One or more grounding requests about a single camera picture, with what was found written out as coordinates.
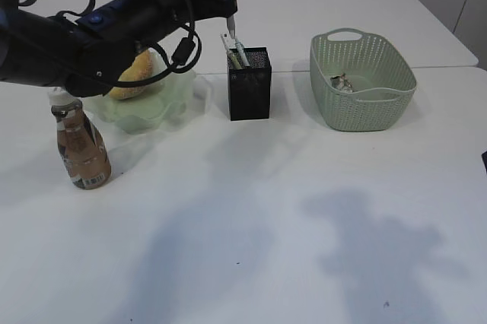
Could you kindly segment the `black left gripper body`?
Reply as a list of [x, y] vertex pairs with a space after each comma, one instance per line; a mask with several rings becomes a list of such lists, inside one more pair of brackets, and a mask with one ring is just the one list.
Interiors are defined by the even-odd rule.
[[191, 69], [202, 44], [196, 22], [237, 12], [237, 0], [112, 0], [76, 21], [93, 35], [108, 41], [131, 40], [139, 49], [154, 47], [174, 31], [187, 32], [169, 60], [174, 72]]

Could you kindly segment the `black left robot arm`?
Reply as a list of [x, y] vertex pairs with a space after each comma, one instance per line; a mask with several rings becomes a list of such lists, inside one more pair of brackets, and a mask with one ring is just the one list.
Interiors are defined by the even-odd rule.
[[60, 87], [74, 97], [125, 87], [121, 74], [146, 49], [164, 70], [132, 87], [153, 84], [192, 69], [202, 53], [196, 22], [231, 19], [237, 0], [112, 0], [81, 12], [41, 17], [27, 11], [37, 0], [1, 0], [1, 80]]

